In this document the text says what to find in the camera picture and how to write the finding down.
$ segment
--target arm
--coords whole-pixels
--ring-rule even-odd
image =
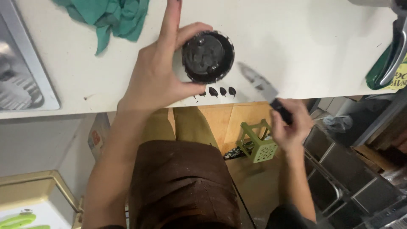
[[[89,178],[83,228],[126,227],[125,201],[146,120],[155,110],[205,91],[204,85],[181,82],[172,70],[175,50],[195,34],[212,30],[203,23],[178,29],[181,5],[180,0],[168,0],[158,41],[139,51],[103,153]]]
[[[284,126],[280,114],[272,112],[273,139],[284,155],[279,177],[280,203],[294,204],[304,218],[316,222],[302,146],[313,122],[301,100],[280,99],[280,101],[293,114],[293,124]]]

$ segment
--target brown apron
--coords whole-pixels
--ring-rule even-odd
[[[219,150],[183,141],[141,144],[129,218],[132,229],[241,228],[237,196]]]

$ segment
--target knife handle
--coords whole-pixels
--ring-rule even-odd
[[[291,124],[293,124],[293,115],[287,111],[287,109],[285,109],[282,104],[280,103],[280,101],[278,99],[275,99],[272,103],[270,103],[270,106],[277,111],[278,113],[280,113],[282,119],[291,126]]]

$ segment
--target hand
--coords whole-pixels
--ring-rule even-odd
[[[301,158],[303,160],[303,140],[314,125],[308,110],[299,99],[278,99],[281,104],[293,114],[291,126],[284,126],[281,115],[272,111],[271,132],[273,140],[286,153],[288,159]]]
[[[200,22],[178,29],[181,7],[182,0],[168,0],[160,36],[156,42],[139,51],[129,87],[118,105],[118,112],[140,110],[152,113],[205,91],[205,85],[181,82],[172,70],[175,50],[195,34],[213,29]]]

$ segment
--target wall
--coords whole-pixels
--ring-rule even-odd
[[[87,145],[96,114],[0,121],[0,176],[58,170],[79,200],[95,160]]]

